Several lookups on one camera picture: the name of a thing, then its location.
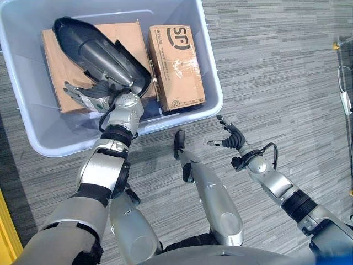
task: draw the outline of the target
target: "cardboard box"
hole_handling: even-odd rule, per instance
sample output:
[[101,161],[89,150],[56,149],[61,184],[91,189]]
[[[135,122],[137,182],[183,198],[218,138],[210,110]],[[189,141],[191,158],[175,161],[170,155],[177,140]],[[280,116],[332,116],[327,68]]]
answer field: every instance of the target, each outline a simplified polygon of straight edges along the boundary
[[162,109],[169,111],[205,102],[191,28],[151,26],[148,44]]
[[[145,42],[141,27],[135,23],[117,23],[96,25],[96,27],[113,43],[118,39],[123,46],[146,68],[151,71],[151,66],[146,52]],[[60,49],[55,34],[51,29],[42,31],[45,54],[48,62],[51,81],[54,86],[61,112],[72,112],[74,110],[85,111],[85,108],[76,103],[67,95],[63,88],[64,82],[82,88],[91,88],[94,84],[83,70],[72,62]],[[153,82],[149,85],[144,98],[156,97],[156,87]]]

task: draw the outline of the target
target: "white cable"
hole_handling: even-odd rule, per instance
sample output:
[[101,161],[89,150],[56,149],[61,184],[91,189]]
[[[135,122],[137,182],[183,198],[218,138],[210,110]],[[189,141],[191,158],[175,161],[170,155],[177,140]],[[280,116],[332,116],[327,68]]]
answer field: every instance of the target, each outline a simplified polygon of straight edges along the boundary
[[338,75],[338,85],[340,86],[340,90],[342,93],[344,93],[344,90],[342,89],[342,85],[341,85],[341,75],[340,75],[340,69],[342,68],[347,68],[349,71],[353,71],[353,68],[349,68],[348,66],[345,65],[340,65],[337,69],[337,75]]

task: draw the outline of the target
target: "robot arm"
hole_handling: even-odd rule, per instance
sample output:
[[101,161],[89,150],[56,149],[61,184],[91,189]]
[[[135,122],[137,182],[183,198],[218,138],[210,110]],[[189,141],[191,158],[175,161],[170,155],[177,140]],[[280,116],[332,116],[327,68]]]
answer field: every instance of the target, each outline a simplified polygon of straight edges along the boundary
[[[127,154],[142,114],[136,94],[125,93],[116,99],[106,129],[79,171],[76,193],[55,209],[14,264],[99,263],[111,199],[112,224],[124,260],[137,263],[160,251],[157,236],[124,192],[130,168]],[[130,234],[136,225],[143,228]],[[142,237],[142,243],[149,240],[151,244],[148,253],[140,251]]]
[[259,183],[269,197],[279,205],[298,228],[311,236],[310,248],[318,255],[337,256],[353,249],[353,230],[324,206],[316,204],[292,181],[273,168],[260,150],[246,143],[244,135],[227,119],[217,116],[232,135],[223,141],[210,141],[209,145],[236,148],[241,158],[235,157],[236,171],[246,168],[251,179]]

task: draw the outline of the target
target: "floor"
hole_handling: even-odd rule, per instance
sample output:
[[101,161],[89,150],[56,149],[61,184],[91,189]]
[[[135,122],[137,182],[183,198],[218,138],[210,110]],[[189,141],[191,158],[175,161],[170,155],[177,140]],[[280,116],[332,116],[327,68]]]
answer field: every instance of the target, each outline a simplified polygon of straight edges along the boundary
[[[218,76],[221,114],[243,130],[254,147],[275,142],[278,170],[345,222],[353,213],[347,120],[338,94],[338,56],[332,44],[352,35],[351,0],[204,0]],[[0,54],[0,186],[23,245],[65,198],[87,152],[47,158],[29,145]],[[236,173],[234,151],[209,147],[226,137],[215,118],[133,141],[130,185],[138,207],[164,245],[208,231],[196,187],[181,180],[173,136],[224,181],[244,222],[244,246],[287,255],[308,249],[308,240],[253,183]],[[102,264],[120,264],[109,226]]]

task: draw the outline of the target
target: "storage bin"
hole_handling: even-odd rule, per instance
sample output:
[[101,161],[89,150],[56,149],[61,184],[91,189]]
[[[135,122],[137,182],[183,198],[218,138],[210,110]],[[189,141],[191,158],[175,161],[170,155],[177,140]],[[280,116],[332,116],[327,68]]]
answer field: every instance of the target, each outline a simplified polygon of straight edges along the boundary
[[138,129],[140,135],[208,118],[220,111],[223,95],[201,0],[2,1],[1,47],[29,142],[38,153],[49,157],[70,155],[91,148],[100,136],[97,116],[64,114],[58,108],[40,34],[62,16],[92,24],[139,20],[145,43],[151,25],[191,26],[206,103],[145,119]]

